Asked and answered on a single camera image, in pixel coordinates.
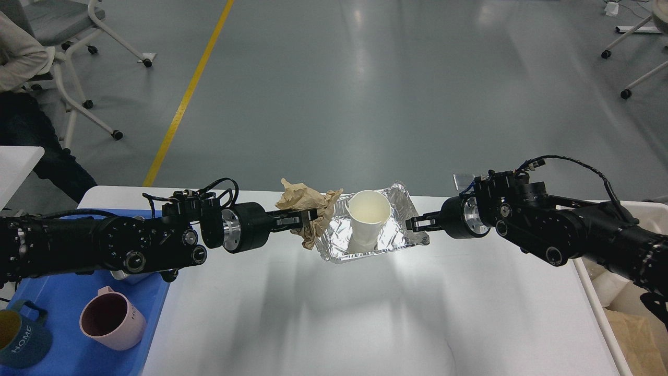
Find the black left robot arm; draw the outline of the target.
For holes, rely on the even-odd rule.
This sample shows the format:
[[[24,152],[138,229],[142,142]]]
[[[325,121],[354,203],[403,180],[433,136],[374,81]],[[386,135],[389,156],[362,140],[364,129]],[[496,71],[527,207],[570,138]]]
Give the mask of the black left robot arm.
[[[216,180],[201,190],[175,191],[162,202],[161,216],[119,216],[77,209],[48,216],[3,217],[2,284],[58,274],[91,274],[99,269],[129,275],[158,272],[167,283],[184,267],[200,266],[210,249],[231,254],[265,245],[270,233],[301,229],[317,210],[265,211],[255,202],[239,203],[234,184],[229,198],[215,194]]]

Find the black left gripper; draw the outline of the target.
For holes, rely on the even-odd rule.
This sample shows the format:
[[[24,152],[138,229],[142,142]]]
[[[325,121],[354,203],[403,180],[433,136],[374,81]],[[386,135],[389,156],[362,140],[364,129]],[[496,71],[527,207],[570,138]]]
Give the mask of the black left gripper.
[[[317,209],[278,210],[265,212],[255,202],[239,203],[222,210],[224,243],[231,254],[257,249],[265,245],[270,232],[301,229],[317,219]]]

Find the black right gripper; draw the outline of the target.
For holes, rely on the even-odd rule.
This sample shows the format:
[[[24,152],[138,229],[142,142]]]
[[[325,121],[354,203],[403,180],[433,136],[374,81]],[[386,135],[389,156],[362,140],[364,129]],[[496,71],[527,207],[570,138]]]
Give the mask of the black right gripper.
[[[486,236],[491,230],[478,212],[475,197],[451,197],[440,211],[405,220],[407,230],[412,232],[445,231],[454,239],[474,239]]]

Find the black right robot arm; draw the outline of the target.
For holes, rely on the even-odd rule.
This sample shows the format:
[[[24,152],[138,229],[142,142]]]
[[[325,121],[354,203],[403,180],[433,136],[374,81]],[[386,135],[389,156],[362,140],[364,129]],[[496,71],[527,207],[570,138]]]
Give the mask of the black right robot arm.
[[[588,164],[584,168],[603,180],[606,202],[548,194],[545,184],[530,182],[529,175],[546,159],[539,156],[510,171],[489,170],[475,177],[439,211],[407,219],[407,229],[443,230],[454,239],[473,239],[493,228],[551,266],[584,257],[644,289],[642,304],[666,323],[666,235],[642,228],[621,205],[608,178]]]

